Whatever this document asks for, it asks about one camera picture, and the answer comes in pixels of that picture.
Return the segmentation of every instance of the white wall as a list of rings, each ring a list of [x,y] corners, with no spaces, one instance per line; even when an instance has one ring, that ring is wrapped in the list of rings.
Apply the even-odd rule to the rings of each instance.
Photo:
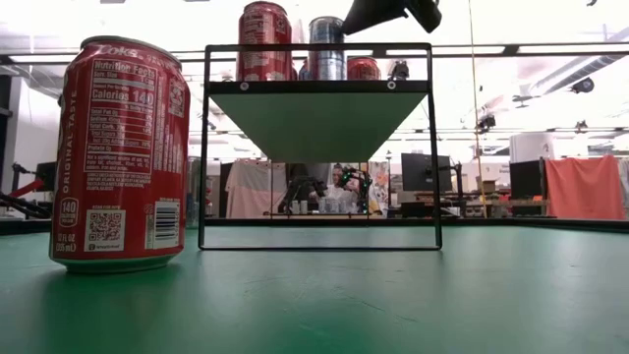
[[[11,192],[14,162],[25,169],[34,171],[37,163],[51,162],[57,159],[57,141],[59,138],[60,108],[57,100],[37,90],[29,88],[27,81],[14,78],[11,92],[14,116],[7,127],[7,146],[5,148],[5,166],[2,176],[2,191]],[[32,175],[20,176],[20,187],[32,182]],[[36,195],[27,195],[28,199],[40,199]]]

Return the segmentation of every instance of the black cable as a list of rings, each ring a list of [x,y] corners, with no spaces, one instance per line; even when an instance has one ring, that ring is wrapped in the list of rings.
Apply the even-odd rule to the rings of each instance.
[[[50,211],[41,206],[36,206],[33,203],[8,196],[0,192],[0,201],[4,202],[8,207],[12,207],[15,210],[34,218],[50,218]]]

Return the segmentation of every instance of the shelf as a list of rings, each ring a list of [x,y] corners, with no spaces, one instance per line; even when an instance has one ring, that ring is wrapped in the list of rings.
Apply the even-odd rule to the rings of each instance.
[[[273,161],[361,162],[428,89],[425,81],[232,82],[210,83],[208,93]]]

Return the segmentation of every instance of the black metal frame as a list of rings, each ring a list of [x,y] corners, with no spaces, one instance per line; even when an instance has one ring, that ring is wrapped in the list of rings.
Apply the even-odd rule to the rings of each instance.
[[[341,44],[240,44],[240,45],[208,45],[204,52],[203,63],[203,113],[201,128],[201,178],[200,199],[205,198],[205,174],[207,169],[207,123],[209,115],[209,97],[212,93],[295,93],[295,92],[395,92],[386,87],[387,81],[379,82],[254,82],[248,83],[246,90],[241,83],[210,84],[210,62],[213,52],[264,52],[264,51],[321,51],[321,50],[372,50],[374,57],[385,55],[387,50],[424,50],[427,59],[428,79],[425,81],[395,82],[404,91],[426,93],[429,99],[429,135],[431,147],[432,170],[438,170],[437,138],[434,117],[434,94],[432,84],[432,45],[429,43],[341,43]],[[205,241],[205,214],[199,208],[199,249],[203,251],[347,251],[347,252],[383,252],[383,251],[439,251],[443,247],[441,234],[441,203],[439,192],[439,174],[433,179],[433,214],[434,246],[424,247],[207,247]]]

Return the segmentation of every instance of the qr code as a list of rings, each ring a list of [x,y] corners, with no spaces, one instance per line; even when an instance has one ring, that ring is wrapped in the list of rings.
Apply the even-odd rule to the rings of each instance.
[[[118,251],[124,248],[125,211],[87,211],[86,250]]]

